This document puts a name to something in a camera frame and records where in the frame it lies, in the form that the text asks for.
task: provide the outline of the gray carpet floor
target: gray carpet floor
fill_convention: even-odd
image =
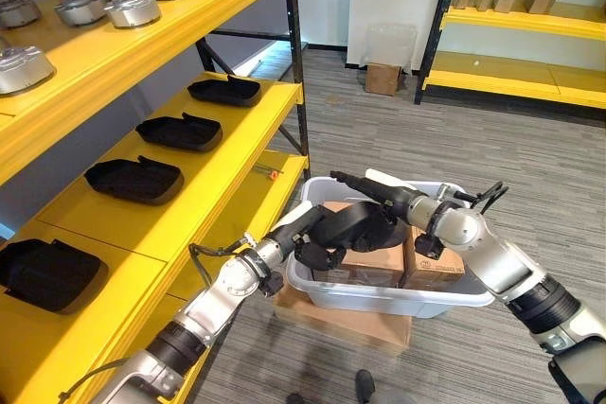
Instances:
[[[497,180],[510,191],[489,212],[515,241],[602,316],[605,305],[606,141],[602,112],[540,100],[426,96],[415,78],[396,97],[367,94],[344,55],[304,54],[312,174],[367,167],[409,180],[447,181],[471,192]],[[291,115],[286,124],[296,131]],[[276,138],[274,145],[288,149]],[[190,401],[196,404],[355,402],[353,378],[371,371],[381,390],[418,404],[562,403],[548,357],[500,304],[415,319],[408,351],[393,358],[283,323],[260,297],[242,307]]]

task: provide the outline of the silver metal part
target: silver metal part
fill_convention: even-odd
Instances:
[[[67,26],[83,26],[105,17],[103,7],[103,0],[63,0],[55,12]]]
[[[35,46],[8,47],[0,52],[0,94],[12,94],[49,78],[55,67]]]
[[[109,379],[101,391],[90,404],[118,404],[146,402],[132,400],[132,397],[141,397],[136,390],[124,392],[129,387],[127,382],[133,378],[140,378],[151,386],[158,395],[172,399],[183,385],[183,378],[168,368],[149,352],[142,350],[134,354],[128,361],[120,366],[120,369]]]
[[[144,26],[162,14],[156,0],[112,0],[105,12],[118,28]]]
[[[229,322],[238,305],[258,287],[258,279],[240,258],[229,259],[206,291],[182,308],[173,321],[211,345]]]
[[[26,26],[42,16],[33,0],[5,0],[0,2],[0,26]]]
[[[606,341],[606,324],[583,302],[570,319],[545,333],[530,333],[545,352],[559,354],[587,338],[597,337]]]

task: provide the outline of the person's foot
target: person's foot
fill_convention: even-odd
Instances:
[[[375,381],[366,369],[361,369],[356,373],[356,396],[358,397],[358,403],[366,404],[373,393],[375,393]]]
[[[305,401],[299,393],[291,393],[286,396],[286,404],[305,404]]]

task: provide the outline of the plastic bin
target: plastic bin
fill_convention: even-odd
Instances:
[[[435,196],[441,185],[440,182],[407,183],[430,196]],[[368,197],[331,177],[314,177],[304,184],[301,200],[319,204],[324,201],[367,201]],[[315,305],[331,309],[430,318],[451,307],[483,307],[494,300],[470,272],[465,272],[460,280],[446,291],[440,292],[313,281],[312,271],[298,262],[293,255],[289,258],[286,274],[289,283],[296,289],[307,292]]]

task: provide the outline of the yellow shelf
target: yellow shelf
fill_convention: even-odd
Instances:
[[[280,169],[282,173],[272,181],[263,173],[249,172],[201,244],[210,248],[226,246],[242,237],[244,231],[256,239],[262,238],[276,222],[308,164],[305,156],[270,150],[261,154],[258,163]],[[207,256],[200,259],[213,278],[226,260]],[[202,278],[189,261],[174,280],[169,294],[188,300],[202,286]]]
[[[35,220],[13,241],[28,238],[58,239],[96,255],[110,276],[92,303],[70,315],[0,293],[0,390],[13,404],[57,402],[58,394],[87,371],[118,358],[115,340],[132,340],[128,322],[166,265]]]
[[[606,15],[603,9],[562,2],[556,3],[550,14],[527,13],[524,0],[516,0],[509,13],[499,13],[493,9],[478,11],[475,7],[454,9],[450,6],[442,18],[441,28],[448,23],[516,28],[606,41]]]
[[[606,73],[456,52],[437,52],[427,85],[606,109]]]
[[[205,74],[205,78],[224,76]],[[100,161],[136,160],[143,155],[178,166],[185,176],[181,192],[170,202],[149,206],[94,191],[83,177],[68,186],[37,219],[110,245],[171,262],[193,238],[202,238],[240,186],[294,104],[300,84],[260,80],[263,93],[253,108],[202,102],[187,90],[153,115],[186,112],[221,122],[223,139],[209,153],[186,152],[144,142],[130,132]]]
[[[56,75],[21,95],[0,98],[0,184],[165,62],[256,0],[160,2],[162,19],[136,29],[107,20],[63,25],[41,5],[43,18],[3,31],[12,45],[36,45]]]

